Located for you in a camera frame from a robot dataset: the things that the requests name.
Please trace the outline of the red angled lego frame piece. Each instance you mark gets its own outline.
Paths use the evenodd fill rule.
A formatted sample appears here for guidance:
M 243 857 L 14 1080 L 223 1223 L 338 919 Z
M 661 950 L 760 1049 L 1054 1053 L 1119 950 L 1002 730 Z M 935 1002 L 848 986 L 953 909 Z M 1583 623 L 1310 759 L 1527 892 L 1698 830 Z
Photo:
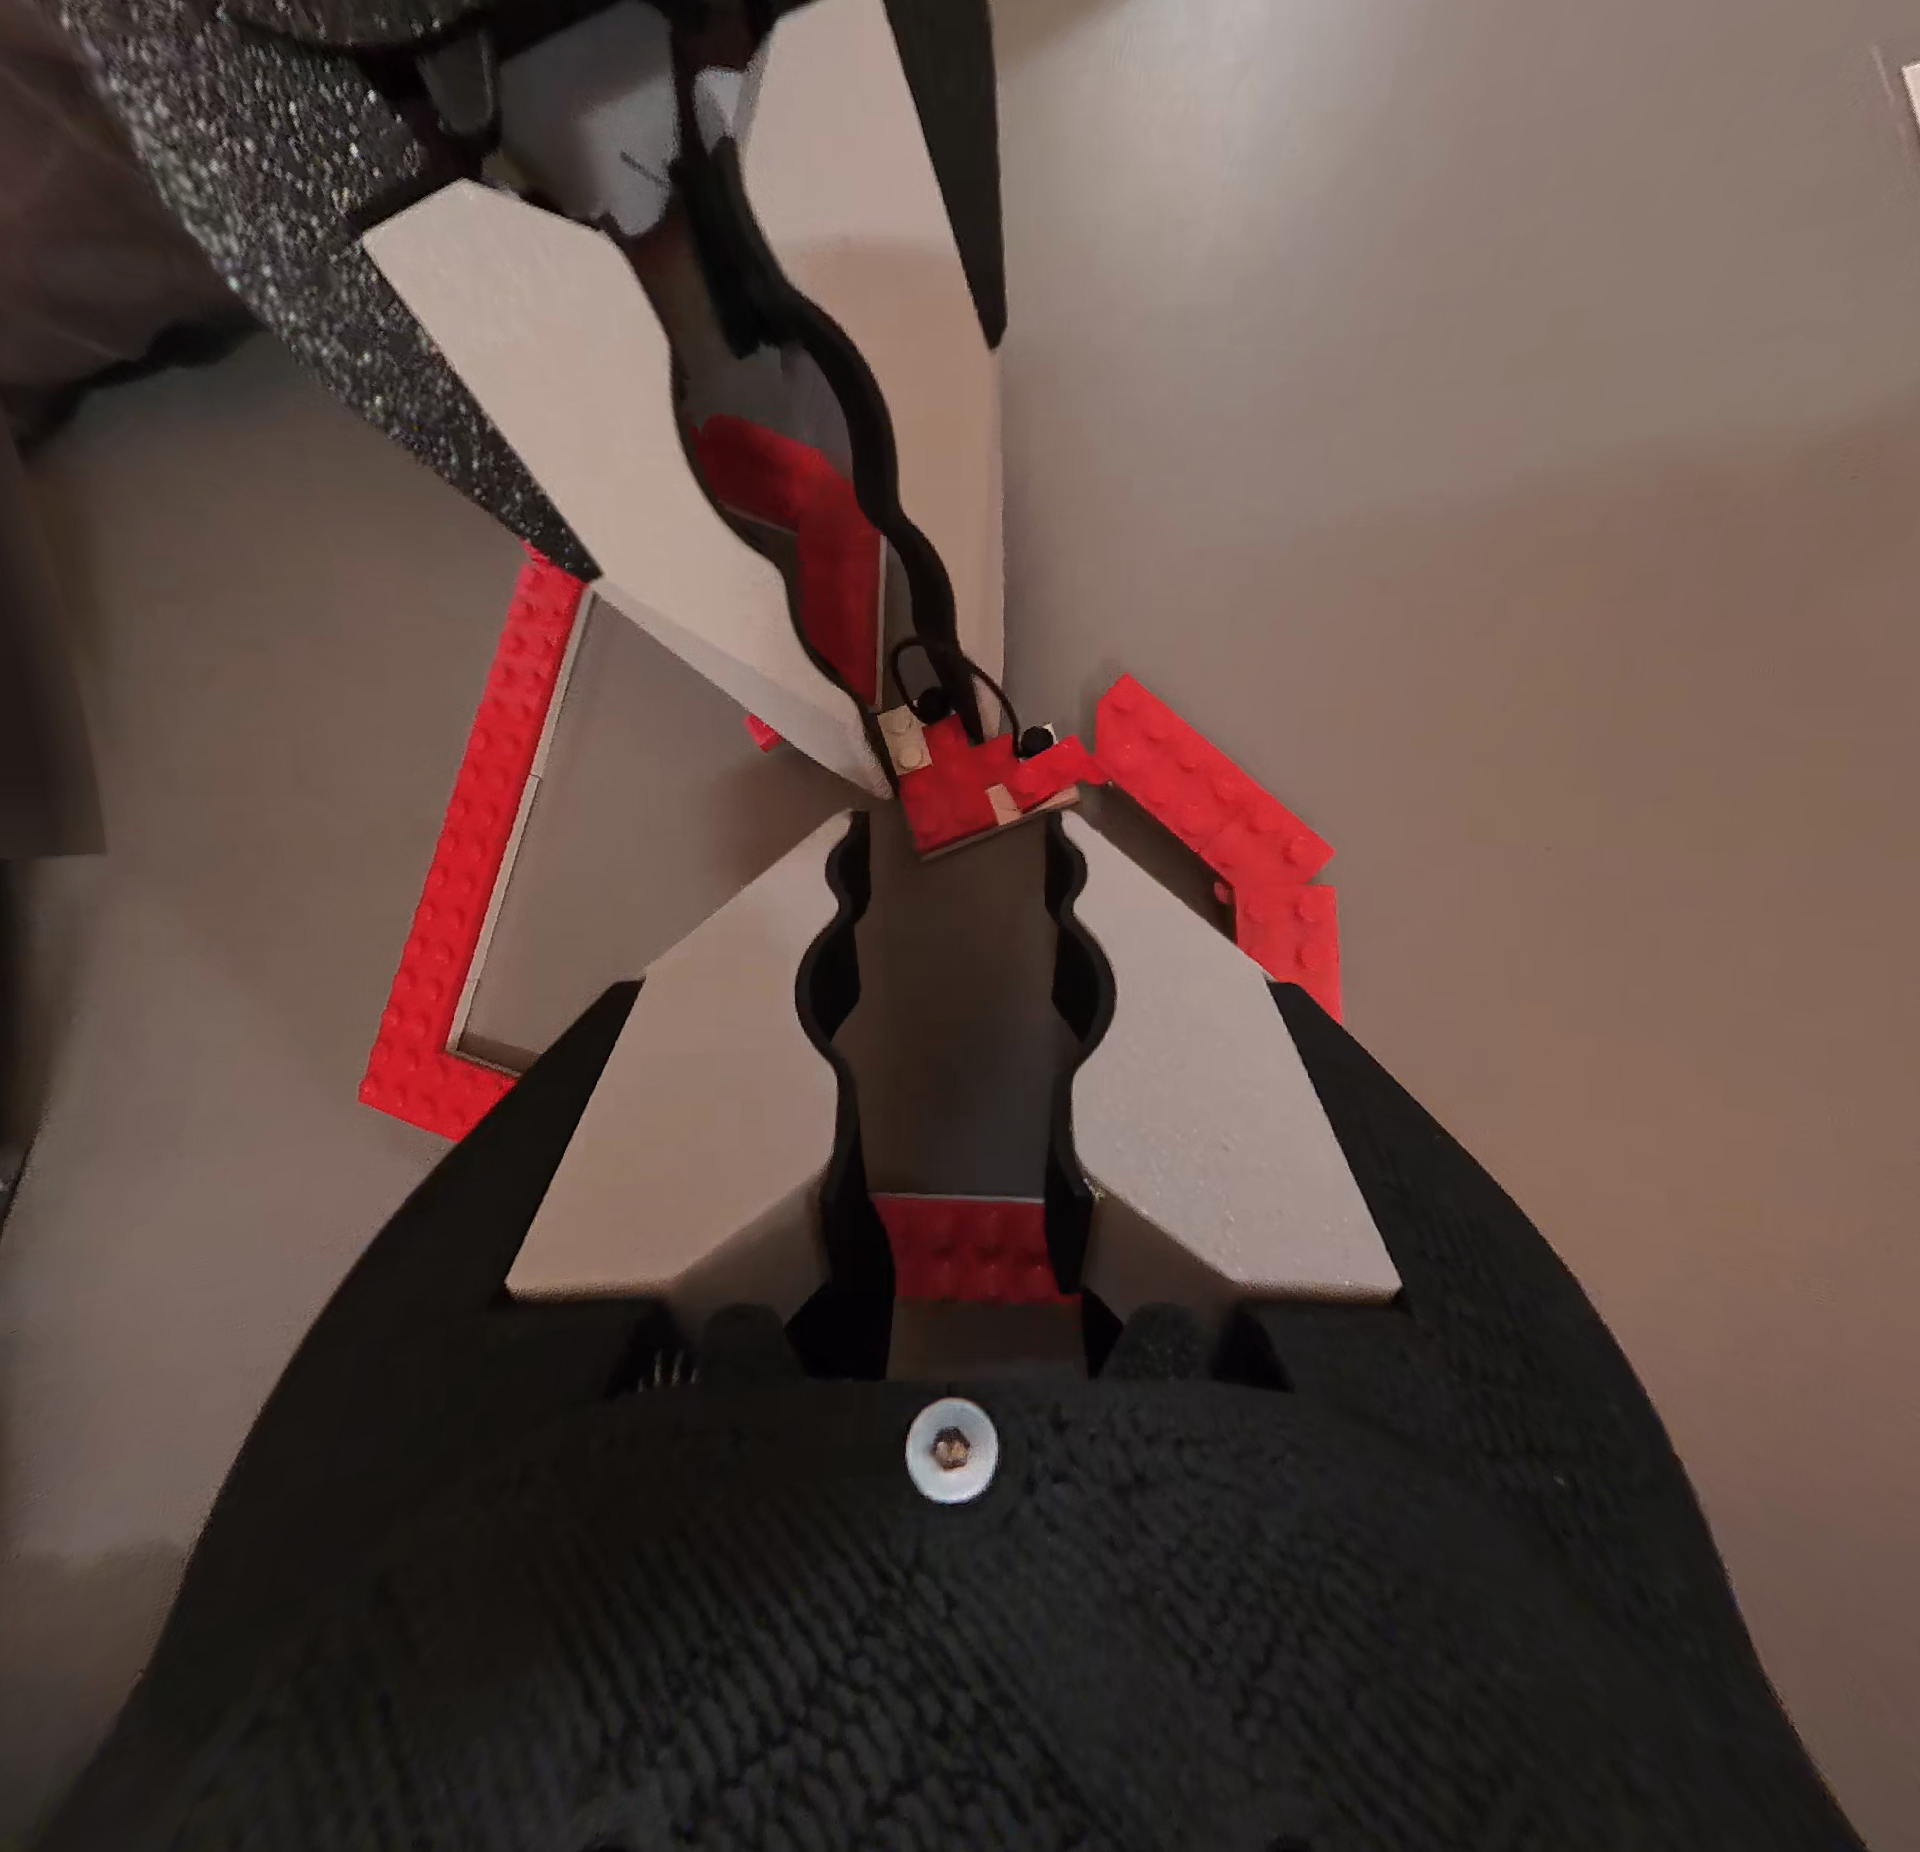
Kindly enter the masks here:
M 464 1029 L 587 620 L 588 585 L 525 548 L 356 1089 L 362 1105 L 448 1141 L 515 1082 L 464 1047 Z

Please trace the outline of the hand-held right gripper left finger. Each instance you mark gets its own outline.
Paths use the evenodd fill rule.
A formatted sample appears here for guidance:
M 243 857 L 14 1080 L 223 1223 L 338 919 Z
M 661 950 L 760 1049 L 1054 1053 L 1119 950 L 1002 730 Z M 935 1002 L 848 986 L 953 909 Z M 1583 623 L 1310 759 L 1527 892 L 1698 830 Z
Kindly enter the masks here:
M 867 813 L 827 818 L 639 980 L 506 1272 L 538 1304 L 734 1305 L 883 1344 L 897 1277 L 840 1034 L 873 898 Z

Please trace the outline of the small red lego assembly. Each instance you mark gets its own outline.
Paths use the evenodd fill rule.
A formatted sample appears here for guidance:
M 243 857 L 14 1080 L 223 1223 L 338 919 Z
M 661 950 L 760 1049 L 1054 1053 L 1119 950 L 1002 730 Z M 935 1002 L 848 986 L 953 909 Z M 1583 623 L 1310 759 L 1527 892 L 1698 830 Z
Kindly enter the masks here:
M 948 688 L 911 695 L 901 674 L 911 651 L 931 657 L 916 636 L 894 642 L 883 669 L 897 701 L 877 713 L 874 726 L 919 857 L 933 860 L 1072 807 L 1083 787 L 1111 784 L 1083 738 L 1056 736 L 1049 723 L 1023 726 L 1000 683 L 967 662 L 973 687 L 985 690 L 1002 721 L 997 735 L 973 744 Z

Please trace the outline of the red lego plate section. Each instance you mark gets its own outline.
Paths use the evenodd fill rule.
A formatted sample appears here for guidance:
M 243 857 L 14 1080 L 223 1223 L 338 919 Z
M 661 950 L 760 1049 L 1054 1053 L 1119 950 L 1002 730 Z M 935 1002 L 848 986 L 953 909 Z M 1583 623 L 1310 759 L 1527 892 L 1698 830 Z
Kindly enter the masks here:
M 798 638 L 868 713 L 882 701 L 885 545 L 851 478 L 828 454 L 740 416 L 714 414 L 692 432 L 708 491 L 739 521 L 792 541 Z

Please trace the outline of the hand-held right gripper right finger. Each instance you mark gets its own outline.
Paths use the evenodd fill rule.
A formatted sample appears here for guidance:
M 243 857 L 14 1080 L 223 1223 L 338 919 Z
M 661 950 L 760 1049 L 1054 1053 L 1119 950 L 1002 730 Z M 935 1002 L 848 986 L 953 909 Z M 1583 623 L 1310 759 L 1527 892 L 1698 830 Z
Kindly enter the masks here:
M 1076 812 L 1048 818 L 1044 904 L 1061 1288 L 1205 1331 L 1253 1304 L 1389 1308 L 1401 1279 L 1261 969 Z

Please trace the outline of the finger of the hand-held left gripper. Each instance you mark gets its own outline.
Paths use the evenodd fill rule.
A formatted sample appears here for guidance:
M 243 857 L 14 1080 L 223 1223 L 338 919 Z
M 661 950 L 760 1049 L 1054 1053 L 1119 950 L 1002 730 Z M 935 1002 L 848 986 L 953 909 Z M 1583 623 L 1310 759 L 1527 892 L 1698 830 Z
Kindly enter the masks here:
M 800 755 L 888 801 L 862 708 L 813 663 L 780 572 L 687 461 L 669 345 L 615 241 L 457 182 L 362 245 L 583 545 L 607 602 Z
M 658 318 L 697 405 L 780 362 L 841 442 L 970 738 L 1002 674 L 1005 326 L 987 0 L 705 0 L 668 27 Z

